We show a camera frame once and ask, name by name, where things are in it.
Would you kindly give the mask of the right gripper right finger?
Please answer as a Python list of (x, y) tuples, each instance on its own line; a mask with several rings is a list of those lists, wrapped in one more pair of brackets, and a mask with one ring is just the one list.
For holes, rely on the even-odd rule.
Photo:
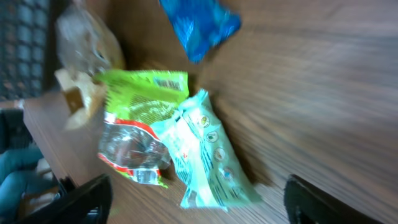
[(381, 224), (295, 174), (286, 182), (284, 205), (294, 224)]

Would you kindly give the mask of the mint green snack packet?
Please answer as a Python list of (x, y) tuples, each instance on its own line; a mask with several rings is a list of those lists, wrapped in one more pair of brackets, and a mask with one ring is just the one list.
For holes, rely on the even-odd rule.
[(151, 128), (169, 150), (177, 177), (187, 186), (182, 208), (226, 210), (261, 201), (206, 90), (183, 101), (171, 118)]

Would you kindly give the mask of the beige brown snack pouch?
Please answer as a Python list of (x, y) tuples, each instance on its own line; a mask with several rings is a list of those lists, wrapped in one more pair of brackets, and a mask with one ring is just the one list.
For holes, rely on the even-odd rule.
[(84, 126), (102, 106), (106, 87), (94, 76), (110, 69), (124, 69), (119, 42), (105, 23), (73, 1), (56, 21), (57, 55), (62, 68), (55, 72), (70, 115), (66, 130)]

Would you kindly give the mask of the green candy bag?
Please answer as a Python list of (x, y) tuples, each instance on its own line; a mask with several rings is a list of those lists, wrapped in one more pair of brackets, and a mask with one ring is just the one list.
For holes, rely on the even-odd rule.
[(94, 78), (106, 86), (98, 157), (133, 182), (162, 185), (160, 172), (168, 168), (171, 158), (151, 126), (171, 118), (188, 98), (188, 74), (108, 70)]

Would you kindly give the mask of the blue cookie packet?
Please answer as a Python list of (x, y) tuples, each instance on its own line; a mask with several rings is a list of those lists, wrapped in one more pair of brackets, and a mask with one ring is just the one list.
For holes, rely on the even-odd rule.
[(189, 61), (206, 53), (241, 27), (241, 18), (216, 0), (160, 0)]

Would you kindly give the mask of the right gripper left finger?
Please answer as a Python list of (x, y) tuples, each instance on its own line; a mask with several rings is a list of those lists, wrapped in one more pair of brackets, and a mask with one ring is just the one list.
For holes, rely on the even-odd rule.
[(16, 221), (17, 224), (106, 224), (113, 191), (108, 175), (101, 174), (77, 187), (70, 178), (58, 182), (60, 197)]

